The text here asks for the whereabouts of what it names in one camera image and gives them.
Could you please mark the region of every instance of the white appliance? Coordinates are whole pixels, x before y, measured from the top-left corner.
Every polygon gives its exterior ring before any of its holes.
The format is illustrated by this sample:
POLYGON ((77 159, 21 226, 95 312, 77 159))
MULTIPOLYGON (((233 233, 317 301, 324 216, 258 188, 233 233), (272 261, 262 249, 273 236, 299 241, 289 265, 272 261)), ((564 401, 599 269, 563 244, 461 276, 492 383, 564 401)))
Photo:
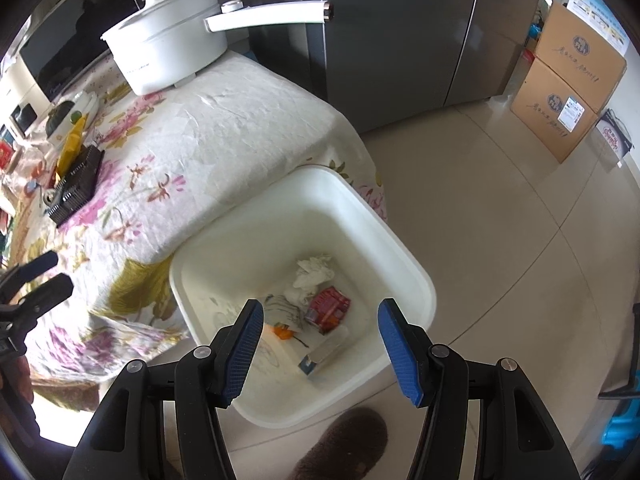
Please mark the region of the white appliance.
POLYGON ((113 59, 137 95, 189 82, 226 50, 225 30, 277 23, 324 23, 326 1, 244 7, 232 0, 145 0, 145 7, 107 30, 113 59))

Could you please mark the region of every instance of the refrigerator door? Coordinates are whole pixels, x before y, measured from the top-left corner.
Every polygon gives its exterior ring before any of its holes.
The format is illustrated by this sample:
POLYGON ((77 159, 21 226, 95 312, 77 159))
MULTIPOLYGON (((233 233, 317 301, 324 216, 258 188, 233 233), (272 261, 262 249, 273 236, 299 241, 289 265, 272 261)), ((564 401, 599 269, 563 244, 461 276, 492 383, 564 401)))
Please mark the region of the refrigerator door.
POLYGON ((444 104, 474 0, 329 1, 307 25, 315 94, 359 132, 444 104))
POLYGON ((504 91, 522 51, 538 0, 476 0, 445 105, 504 91))

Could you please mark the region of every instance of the tablecloth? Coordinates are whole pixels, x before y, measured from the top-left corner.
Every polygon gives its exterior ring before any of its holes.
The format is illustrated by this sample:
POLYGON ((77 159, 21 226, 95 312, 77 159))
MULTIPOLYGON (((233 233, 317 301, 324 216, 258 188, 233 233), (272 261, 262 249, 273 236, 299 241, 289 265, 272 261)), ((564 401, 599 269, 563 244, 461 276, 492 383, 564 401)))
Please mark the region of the tablecloth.
POLYGON ((79 90, 102 102, 88 134, 106 150, 95 196, 60 229, 35 198, 12 245, 14 262, 57 251, 47 276, 75 285, 27 338, 38 385, 99 383, 187 336, 172 254, 300 165, 337 171, 386 219, 382 182, 345 117, 243 56, 227 52, 187 85, 142 97, 107 56, 62 99, 79 90))

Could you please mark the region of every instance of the beige floor tile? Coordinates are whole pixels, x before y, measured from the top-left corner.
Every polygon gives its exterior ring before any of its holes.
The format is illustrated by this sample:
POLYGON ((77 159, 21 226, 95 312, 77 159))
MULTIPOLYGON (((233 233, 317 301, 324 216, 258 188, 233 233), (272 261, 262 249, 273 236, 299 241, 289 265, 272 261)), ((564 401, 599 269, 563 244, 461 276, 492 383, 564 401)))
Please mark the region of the beige floor tile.
POLYGON ((313 416, 292 428, 281 428, 279 430, 260 428, 255 424, 250 423, 242 415, 236 412, 236 410, 233 409, 233 405, 231 405, 227 410, 218 410, 218 419, 220 420, 222 433, 225 436, 226 448, 229 451, 244 449, 304 430, 309 426, 315 425, 348 410, 351 406, 354 406, 365 399, 369 399, 395 382, 396 375, 394 374, 393 368, 389 365, 378 375, 367 381, 366 384, 363 384, 354 392, 351 392, 343 399, 332 404, 326 410, 323 410, 322 413, 319 413, 318 415, 313 416))
MULTIPOLYGON (((418 444, 426 409, 417 410, 393 384, 359 404, 376 410, 386 421, 389 441, 384 456, 367 480, 406 478, 418 444)), ((304 430, 229 454, 238 480, 284 480, 296 462, 335 420, 331 417, 304 430)))
POLYGON ((513 95, 461 105, 458 109, 478 124, 504 151, 534 187, 558 225, 574 206, 598 160, 604 139, 591 130, 559 164, 544 144, 510 110, 513 95))
POLYGON ((389 225, 438 295, 429 330, 450 342, 507 292, 558 229, 522 174, 455 108, 367 134, 389 225))
POLYGON ((586 277, 613 357, 632 322, 640 266, 640 201, 630 171, 607 160, 606 150, 562 232, 586 277))
MULTIPOLYGON (((569 445, 610 365, 589 289, 561 233, 452 347, 468 360, 516 359, 569 445)), ((476 416, 470 413, 472 424, 476 416)))
POLYGON ((476 430, 468 422, 466 424, 465 452, 462 455, 460 480, 474 480, 476 472, 476 455, 478 454, 478 436, 476 430))

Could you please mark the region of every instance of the brown slipper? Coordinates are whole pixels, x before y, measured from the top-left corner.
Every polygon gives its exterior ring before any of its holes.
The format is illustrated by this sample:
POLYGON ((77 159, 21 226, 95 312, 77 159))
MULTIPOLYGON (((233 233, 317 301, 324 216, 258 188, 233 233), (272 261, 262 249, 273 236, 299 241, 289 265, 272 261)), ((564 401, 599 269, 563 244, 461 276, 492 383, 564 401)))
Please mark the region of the brown slipper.
POLYGON ((370 408, 343 413, 302 457, 288 480, 360 480, 386 447, 384 419, 370 408))

